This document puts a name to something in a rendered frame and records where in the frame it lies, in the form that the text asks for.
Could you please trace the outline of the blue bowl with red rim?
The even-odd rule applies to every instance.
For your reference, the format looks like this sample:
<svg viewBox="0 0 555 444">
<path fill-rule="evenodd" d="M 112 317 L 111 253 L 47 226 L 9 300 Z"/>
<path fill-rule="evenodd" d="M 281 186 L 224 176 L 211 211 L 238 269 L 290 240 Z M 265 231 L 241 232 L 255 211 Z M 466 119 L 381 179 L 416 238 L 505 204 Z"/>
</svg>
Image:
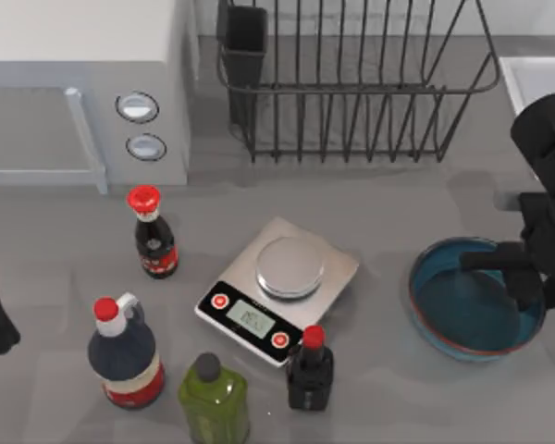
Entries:
<svg viewBox="0 0 555 444">
<path fill-rule="evenodd" d="M 497 243 L 477 237 L 439 240 L 413 262 L 410 317 L 433 347 L 464 362 L 492 362 L 525 347 L 540 331 L 546 304 L 520 310 L 499 270 L 466 271 L 463 253 L 491 253 Z"/>
</svg>

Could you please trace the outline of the white sink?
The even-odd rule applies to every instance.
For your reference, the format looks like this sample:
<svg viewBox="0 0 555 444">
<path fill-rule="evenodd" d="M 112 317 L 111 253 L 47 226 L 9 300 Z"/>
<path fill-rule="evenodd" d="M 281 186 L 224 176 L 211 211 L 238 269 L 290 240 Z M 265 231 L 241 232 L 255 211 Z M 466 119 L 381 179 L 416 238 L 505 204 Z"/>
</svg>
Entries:
<svg viewBox="0 0 555 444">
<path fill-rule="evenodd" d="M 555 56 L 504 56 L 499 59 L 513 111 L 555 93 Z"/>
</svg>

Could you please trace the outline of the black square red-capped bottle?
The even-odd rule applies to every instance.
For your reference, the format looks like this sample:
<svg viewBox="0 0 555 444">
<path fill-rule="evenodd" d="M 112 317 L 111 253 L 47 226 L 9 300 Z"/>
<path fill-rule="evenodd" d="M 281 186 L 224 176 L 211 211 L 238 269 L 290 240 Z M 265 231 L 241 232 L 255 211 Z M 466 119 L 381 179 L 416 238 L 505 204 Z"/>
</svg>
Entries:
<svg viewBox="0 0 555 444">
<path fill-rule="evenodd" d="M 292 410 L 323 412 L 334 380 L 334 354 L 326 345 L 325 330 L 308 326 L 302 342 L 293 347 L 286 365 L 288 403 Z"/>
</svg>

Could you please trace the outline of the silver kitchen scale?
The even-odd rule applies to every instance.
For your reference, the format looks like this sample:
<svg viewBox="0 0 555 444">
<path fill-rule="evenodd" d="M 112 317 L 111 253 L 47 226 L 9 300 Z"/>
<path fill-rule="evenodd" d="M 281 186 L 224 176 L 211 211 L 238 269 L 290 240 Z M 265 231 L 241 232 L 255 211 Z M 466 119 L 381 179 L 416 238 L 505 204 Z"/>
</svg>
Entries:
<svg viewBox="0 0 555 444">
<path fill-rule="evenodd" d="M 205 322 L 275 367 L 317 324 L 359 267 L 284 218 L 272 219 L 197 302 Z"/>
</svg>

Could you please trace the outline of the green bottle with grey cap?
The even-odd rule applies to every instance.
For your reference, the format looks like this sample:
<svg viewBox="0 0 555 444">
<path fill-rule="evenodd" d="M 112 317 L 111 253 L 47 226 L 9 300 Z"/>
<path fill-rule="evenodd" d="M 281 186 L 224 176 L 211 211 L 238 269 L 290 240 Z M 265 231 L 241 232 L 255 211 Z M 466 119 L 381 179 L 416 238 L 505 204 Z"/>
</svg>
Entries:
<svg viewBox="0 0 555 444">
<path fill-rule="evenodd" d="M 212 352 L 197 356 L 178 390 L 194 444 L 245 444 L 250 432 L 248 383 Z"/>
</svg>

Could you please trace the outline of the black utensil holder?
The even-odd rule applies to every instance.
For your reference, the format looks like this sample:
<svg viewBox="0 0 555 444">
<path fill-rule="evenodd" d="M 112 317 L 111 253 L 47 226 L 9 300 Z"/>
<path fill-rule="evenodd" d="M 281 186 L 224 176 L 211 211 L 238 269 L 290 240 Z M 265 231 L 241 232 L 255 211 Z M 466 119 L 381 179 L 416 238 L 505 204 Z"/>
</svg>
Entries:
<svg viewBox="0 0 555 444">
<path fill-rule="evenodd" d="M 216 38 L 226 73 L 230 123 L 249 126 L 249 107 L 262 76 L 267 47 L 267 11 L 218 0 Z"/>
</svg>

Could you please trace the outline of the small dark red-capped bottle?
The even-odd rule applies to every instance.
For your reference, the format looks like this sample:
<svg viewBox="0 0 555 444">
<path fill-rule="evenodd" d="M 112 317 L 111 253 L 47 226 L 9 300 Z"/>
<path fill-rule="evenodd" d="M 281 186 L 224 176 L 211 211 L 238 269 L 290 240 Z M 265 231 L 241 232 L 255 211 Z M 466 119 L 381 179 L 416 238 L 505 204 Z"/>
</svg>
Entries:
<svg viewBox="0 0 555 444">
<path fill-rule="evenodd" d="M 134 240 L 143 271 L 154 279 L 172 276 L 179 255 L 172 229 L 160 214 L 160 191 L 154 185 L 138 185 L 126 200 L 137 218 Z"/>
</svg>

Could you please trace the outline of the pale microwave oven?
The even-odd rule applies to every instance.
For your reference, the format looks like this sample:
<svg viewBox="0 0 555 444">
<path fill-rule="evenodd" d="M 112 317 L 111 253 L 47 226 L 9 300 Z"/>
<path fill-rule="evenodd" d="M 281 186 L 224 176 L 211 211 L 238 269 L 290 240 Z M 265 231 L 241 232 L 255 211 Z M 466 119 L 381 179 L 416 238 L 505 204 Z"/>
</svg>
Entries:
<svg viewBox="0 0 555 444">
<path fill-rule="evenodd" d="M 108 189 L 187 182 L 198 64 L 192 0 L 0 0 L 0 87 L 79 89 Z M 117 97 L 131 92 L 156 100 L 155 120 L 117 113 Z M 144 133 L 166 144 L 159 161 L 127 152 L 127 139 Z"/>
</svg>

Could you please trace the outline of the small microwave knob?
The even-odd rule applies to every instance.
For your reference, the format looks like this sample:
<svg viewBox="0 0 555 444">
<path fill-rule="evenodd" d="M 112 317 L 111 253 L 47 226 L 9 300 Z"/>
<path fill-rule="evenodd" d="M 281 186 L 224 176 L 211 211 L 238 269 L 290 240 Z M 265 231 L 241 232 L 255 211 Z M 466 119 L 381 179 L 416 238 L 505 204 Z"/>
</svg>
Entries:
<svg viewBox="0 0 555 444">
<path fill-rule="evenodd" d="M 143 133 L 127 139 L 126 150 L 140 161 L 156 162 L 166 155 L 167 145 L 158 136 Z"/>
</svg>

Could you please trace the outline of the large microwave knob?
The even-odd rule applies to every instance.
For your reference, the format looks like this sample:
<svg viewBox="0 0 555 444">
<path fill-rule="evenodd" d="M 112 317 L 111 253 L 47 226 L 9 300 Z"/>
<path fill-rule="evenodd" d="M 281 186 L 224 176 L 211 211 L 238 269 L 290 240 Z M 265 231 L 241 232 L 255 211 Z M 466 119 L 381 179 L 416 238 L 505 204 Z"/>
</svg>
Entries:
<svg viewBox="0 0 555 444">
<path fill-rule="evenodd" d="M 159 114 L 159 104 L 146 92 L 120 95 L 116 99 L 115 107 L 122 118 L 136 124 L 151 122 Z"/>
</svg>

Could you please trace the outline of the microwave glass door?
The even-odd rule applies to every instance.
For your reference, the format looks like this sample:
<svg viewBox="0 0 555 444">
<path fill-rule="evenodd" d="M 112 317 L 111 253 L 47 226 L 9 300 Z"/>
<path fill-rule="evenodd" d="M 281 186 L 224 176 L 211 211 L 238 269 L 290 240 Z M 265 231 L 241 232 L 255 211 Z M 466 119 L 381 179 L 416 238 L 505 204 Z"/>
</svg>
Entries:
<svg viewBox="0 0 555 444">
<path fill-rule="evenodd" d="M 0 186 L 96 187 L 65 89 L 0 87 Z"/>
</svg>

